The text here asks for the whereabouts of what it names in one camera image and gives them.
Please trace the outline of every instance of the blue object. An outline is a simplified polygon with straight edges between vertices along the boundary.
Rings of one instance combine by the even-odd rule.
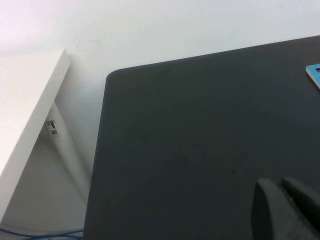
[[[306,66],[305,71],[320,88],[320,64]]]
[[[5,230],[3,228],[0,228],[0,231],[7,233],[7,234],[11,234],[11,235],[16,235],[16,236],[20,236],[20,237],[27,237],[25,240],[46,239],[46,238],[56,238],[56,237],[65,237],[65,238],[77,239],[77,240],[83,239],[82,236],[72,236],[71,235],[71,234],[82,233],[83,229],[76,230],[76,231],[57,233],[57,234],[44,234],[44,235],[22,234],[22,233],[18,233],[18,232],[14,232],[14,231]]]

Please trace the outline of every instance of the black surface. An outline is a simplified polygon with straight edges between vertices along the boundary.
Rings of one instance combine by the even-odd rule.
[[[252,239],[255,182],[319,189],[320,37],[107,77],[84,239]]]

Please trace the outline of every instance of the white wall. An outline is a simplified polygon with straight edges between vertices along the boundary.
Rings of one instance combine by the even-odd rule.
[[[92,170],[110,72],[320,35],[319,23],[318,0],[0,0],[0,56],[66,48],[56,103]]]

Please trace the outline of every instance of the white desk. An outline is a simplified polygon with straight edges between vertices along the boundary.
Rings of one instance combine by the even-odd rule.
[[[0,58],[0,221],[69,65],[64,49]]]

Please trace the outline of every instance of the blue cable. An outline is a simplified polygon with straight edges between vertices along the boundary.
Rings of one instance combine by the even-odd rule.
[[[65,238],[72,238],[76,240],[82,240],[83,238],[81,236],[72,236],[71,234],[77,234],[82,233],[84,230],[77,230],[77,231],[70,231],[70,232],[64,232],[64,233],[57,233],[57,234],[45,234],[45,235],[29,235],[29,234],[22,234],[14,231],[5,230],[3,228],[0,228],[1,232],[4,232],[6,234],[16,235],[20,237],[27,237],[26,240],[35,240],[35,239],[44,239],[44,238],[56,238],[56,237],[65,237]]]

